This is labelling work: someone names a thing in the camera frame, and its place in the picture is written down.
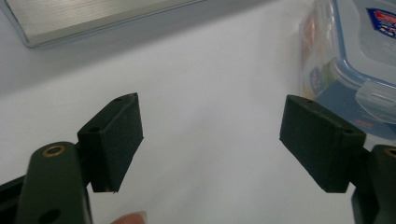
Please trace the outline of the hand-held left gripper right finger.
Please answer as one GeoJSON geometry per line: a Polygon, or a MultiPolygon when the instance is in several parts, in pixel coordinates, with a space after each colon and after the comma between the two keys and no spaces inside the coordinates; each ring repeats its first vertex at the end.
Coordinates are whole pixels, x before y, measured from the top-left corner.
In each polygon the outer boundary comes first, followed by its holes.
{"type": "Polygon", "coordinates": [[[324,191],[347,191],[350,161],[365,139],[363,131],[317,102],[286,97],[279,140],[324,191]]]}

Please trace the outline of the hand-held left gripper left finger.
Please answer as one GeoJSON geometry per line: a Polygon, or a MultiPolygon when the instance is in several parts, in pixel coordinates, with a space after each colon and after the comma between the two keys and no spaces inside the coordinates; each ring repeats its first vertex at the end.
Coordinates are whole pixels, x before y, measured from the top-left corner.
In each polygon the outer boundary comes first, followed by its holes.
{"type": "Polygon", "coordinates": [[[120,190],[143,139],[136,92],[112,100],[78,131],[80,152],[94,192],[120,190]]]}

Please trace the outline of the clear plastic container blue lid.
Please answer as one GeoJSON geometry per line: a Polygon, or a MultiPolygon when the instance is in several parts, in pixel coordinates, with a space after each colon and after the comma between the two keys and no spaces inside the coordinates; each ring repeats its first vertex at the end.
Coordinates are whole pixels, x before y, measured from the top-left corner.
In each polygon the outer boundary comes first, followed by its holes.
{"type": "Polygon", "coordinates": [[[300,59],[302,96],[396,142],[396,0],[314,0],[300,59]]]}

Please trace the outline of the silver metal panel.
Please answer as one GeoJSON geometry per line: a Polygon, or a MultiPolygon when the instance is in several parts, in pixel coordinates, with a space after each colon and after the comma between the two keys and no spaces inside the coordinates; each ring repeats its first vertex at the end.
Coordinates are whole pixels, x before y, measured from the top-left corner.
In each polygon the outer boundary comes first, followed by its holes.
{"type": "Polygon", "coordinates": [[[203,0],[0,0],[30,48],[73,38],[203,0]]]}

